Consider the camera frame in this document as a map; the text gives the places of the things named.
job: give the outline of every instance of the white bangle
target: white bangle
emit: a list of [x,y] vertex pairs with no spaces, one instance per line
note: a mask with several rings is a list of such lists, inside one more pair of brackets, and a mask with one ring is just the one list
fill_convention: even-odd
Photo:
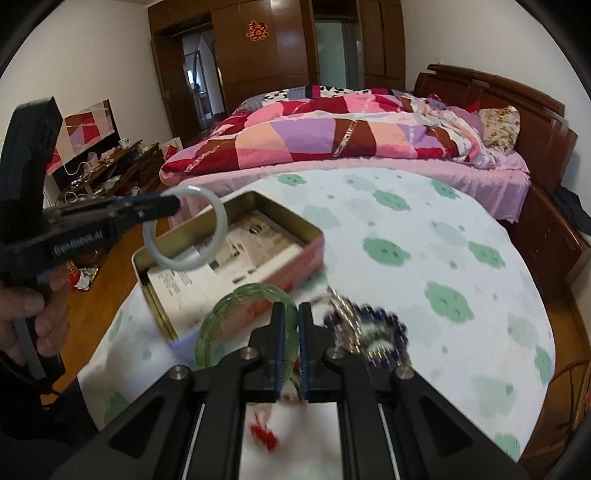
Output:
[[155,237],[156,224],[158,221],[153,220],[151,222],[145,222],[143,236],[148,253],[158,265],[173,271],[195,270],[210,263],[221,248],[228,232],[228,214],[226,213],[222,201],[210,190],[191,185],[172,187],[162,192],[162,195],[176,195],[178,198],[181,198],[184,195],[190,195],[193,197],[205,198],[212,205],[213,211],[216,214],[216,231],[213,234],[212,241],[205,250],[201,253],[195,251],[184,260],[179,261],[165,257],[156,247]]

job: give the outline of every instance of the white bedsheet with green pattern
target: white bedsheet with green pattern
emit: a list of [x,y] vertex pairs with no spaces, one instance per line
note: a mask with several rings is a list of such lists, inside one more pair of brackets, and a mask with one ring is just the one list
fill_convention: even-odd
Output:
[[[328,282],[357,303],[396,312],[408,326],[417,371],[519,458],[554,371],[554,339],[503,227],[445,184],[383,168],[282,174],[231,196],[245,190],[282,203],[324,232],[325,271],[294,299],[309,300]],[[316,323],[325,309],[316,307]],[[246,341],[235,339],[224,350]],[[177,363],[136,286],[79,375],[98,427]],[[340,478],[335,406],[279,406],[271,427],[280,448],[267,454],[247,437],[241,478]]]

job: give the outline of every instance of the wooden wardrobe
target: wooden wardrobe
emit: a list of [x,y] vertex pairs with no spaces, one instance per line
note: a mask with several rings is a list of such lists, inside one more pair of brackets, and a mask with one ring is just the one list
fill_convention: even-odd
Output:
[[[350,1],[349,11],[359,24],[362,43],[362,88],[404,89],[405,46],[400,0]],[[182,32],[211,22],[226,113],[230,114],[253,95],[320,83],[314,10],[316,7],[330,13],[333,9],[337,21],[343,2],[163,0],[149,7],[155,65],[173,133],[184,142],[193,133],[189,124],[194,107],[183,107],[190,95],[178,91],[184,85],[189,88],[186,72],[179,66],[183,55]]]

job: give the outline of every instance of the quilt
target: quilt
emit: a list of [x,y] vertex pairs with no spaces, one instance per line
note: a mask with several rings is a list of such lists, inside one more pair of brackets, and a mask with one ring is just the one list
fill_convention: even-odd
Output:
[[194,176],[345,157],[495,166],[478,133],[434,99],[317,86],[246,100],[209,138],[171,157],[160,178],[173,186]]

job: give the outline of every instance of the hand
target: hand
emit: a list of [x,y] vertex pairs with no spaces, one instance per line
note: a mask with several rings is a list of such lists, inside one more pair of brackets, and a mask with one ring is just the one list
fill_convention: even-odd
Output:
[[18,365],[26,365],[27,360],[17,344],[12,325],[14,319],[37,316],[37,351],[42,356],[56,355],[66,343],[70,331],[67,315],[70,284],[65,265],[51,272],[50,287],[53,293],[45,306],[39,292],[29,288],[8,288],[0,283],[0,351],[5,352]]

